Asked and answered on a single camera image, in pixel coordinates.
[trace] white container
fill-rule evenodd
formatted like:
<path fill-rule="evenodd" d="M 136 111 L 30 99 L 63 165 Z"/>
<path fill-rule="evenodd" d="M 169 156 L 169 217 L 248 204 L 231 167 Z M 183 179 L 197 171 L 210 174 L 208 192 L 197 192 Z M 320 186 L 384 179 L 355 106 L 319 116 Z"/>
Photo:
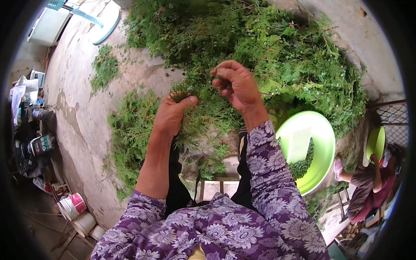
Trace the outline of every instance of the white container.
<path fill-rule="evenodd" d="M 45 82 L 45 73 L 32 70 L 30 73 L 30 79 L 37 79 L 39 81 L 39 88 L 43 88 L 43 83 Z"/>
<path fill-rule="evenodd" d="M 57 203 L 56 204 L 58 206 L 59 211 L 61 212 L 62 216 L 64 217 L 64 219 L 68 219 L 67 215 L 66 215 L 66 211 L 65 209 L 62 207 L 61 203 Z"/>
<path fill-rule="evenodd" d="M 88 211 L 84 211 L 76 219 L 71 221 L 74 229 L 83 237 L 88 236 L 96 223 L 94 217 Z"/>
<path fill-rule="evenodd" d="M 100 241 L 101 238 L 103 237 L 105 233 L 105 230 L 100 227 L 99 225 L 96 225 L 93 229 L 91 234 L 89 235 L 90 237 L 92 237 L 93 239 Z"/>
<path fill-rule="evenodd" d="M 87 209 L 87 205 L 79 193 L 69 195 L 58 203 L 62 215 L 68 220 L 74 220 L 79 214 Z"/>

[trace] left hand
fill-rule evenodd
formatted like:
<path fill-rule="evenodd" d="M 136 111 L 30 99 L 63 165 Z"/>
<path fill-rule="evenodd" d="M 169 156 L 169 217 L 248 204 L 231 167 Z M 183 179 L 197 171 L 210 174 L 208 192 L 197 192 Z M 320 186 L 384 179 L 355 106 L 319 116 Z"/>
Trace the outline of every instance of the left hand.
<path fill-rule="evenodd" d="M 187 97 L 179 103 L 176 103 L 170 95 L 162 98 L 162 102 L 153 122 L 152 133 L 173 138 L 181 129 L 181 122 L 185 109 L 188 106 L 195 107 L 197 102 L 198 98 L 196 96 Z"/>

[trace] lime green bowl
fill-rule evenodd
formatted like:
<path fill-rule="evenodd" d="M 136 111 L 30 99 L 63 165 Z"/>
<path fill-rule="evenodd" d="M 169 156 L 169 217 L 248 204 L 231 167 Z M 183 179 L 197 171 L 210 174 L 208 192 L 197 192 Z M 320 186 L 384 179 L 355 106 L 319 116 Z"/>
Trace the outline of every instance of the lime green bowl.
<path fill-rule="evenodd" d="M 335 135 L 331 124 L 318 112 L 303 111 L 291 116 L 276 132 L 282 152 L 287 159 L 291 133 L 312 127 L 314 155 L 305 176 L 296 180 L 300 194 L 313 191 L 328 174 L 335 155 Z"/>
<path fill-rule="evenodd" d="M 370 159 L 372 154 L 376 154 L 379 161 L 383 156 L 384 151 L 384 142 L 385 142 L 386 134 L 384 132 L 384 127 L 380 127 L 377 129 L 373 129 L 370 133 L 370 136 L 367 140 L 367 149 L 366 155 L 367 159 Z"/>

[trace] shoe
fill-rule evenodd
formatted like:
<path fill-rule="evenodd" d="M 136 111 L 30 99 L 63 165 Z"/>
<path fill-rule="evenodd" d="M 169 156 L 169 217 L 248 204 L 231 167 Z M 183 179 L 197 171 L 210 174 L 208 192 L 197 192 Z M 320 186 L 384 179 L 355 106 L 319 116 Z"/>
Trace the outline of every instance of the shoe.
<path fill-rule="evenodd" d="M 335 179 L 337 181 L 341 181 L 339 179 L 339 175 L 344 171 L 344 167 L 342 167 L 342 160 L 339 157 L 335 158 L 334 162 L 334 172 L 335 172 Z"/>
<path fill-rule="evenodd" d="M 239 140 L 239 147 L 238 147 L 238 161 L 241 160 L 241 153 L 244 149 L 247 149 L 247 127 L 243 126 L 240 128 L 238 132 L 238 140 Z"/>

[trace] concrete floor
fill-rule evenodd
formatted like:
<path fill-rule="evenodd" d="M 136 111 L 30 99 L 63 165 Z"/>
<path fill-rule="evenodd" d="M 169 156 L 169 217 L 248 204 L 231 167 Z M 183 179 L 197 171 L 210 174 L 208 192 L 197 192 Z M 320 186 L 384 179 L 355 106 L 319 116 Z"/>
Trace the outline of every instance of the concrete floor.
<path fill-rule="evenodd" d="M 275 2 L 288 10 L 297 8 L 294 0 Z M 367 17 L 360 17 L 360 1 L 309 0 L 305 4 L 308 9 L 326 12 L 334 20 L 339 26 L 336 30 L 365 62 L 374 85 L 382 93 L 387 97 L 389 93 L 403 94 L 399 72 L 388 43 L 369 11 Z M 81 10 L 99 17 L 112 8 L 118 6 L 109 0 L 81 6 Z M 163 60 L 160 57 L 150 59 L 147 50 L 125 50 L 126 36 L 122 20 L 126 16 L 127 11 L 122 10 L 121 21 L 104 41 L 115 48 L 113 53 L 117 56 L 120 70 L 120 76 L 110 84 L 107 92 L 90 97 L 89 81 L 94 75 L 91 63 L 98 53 L 98 47 L 91 43 L 93 24 L 78 16 L 71 18 L 53 52 L 45 82 L 46 101 L 56 104 L 57 108 L 56 136 L 62 155 L 58 171 L 66 176 L 72 189 L 83 196 L 97 223 L 105 228 L 114 225 L 126 206 L 125 203 L 120 204 L 116 197 L 114 183 L 117 183 L 117 179 L 114 176 L 106 178 L 107 173 L 102 171 L 103 160 L 111 146 L 107 114 L 116 108 L 125 92 L 141 84 L 145 90 L 152 89 L 163 96 L 169 92 L 173 82 L 184 77 L 183 71 L 163 69 Z M 235 187 L 228 187 L 227 190 L 231 196 Z"/>

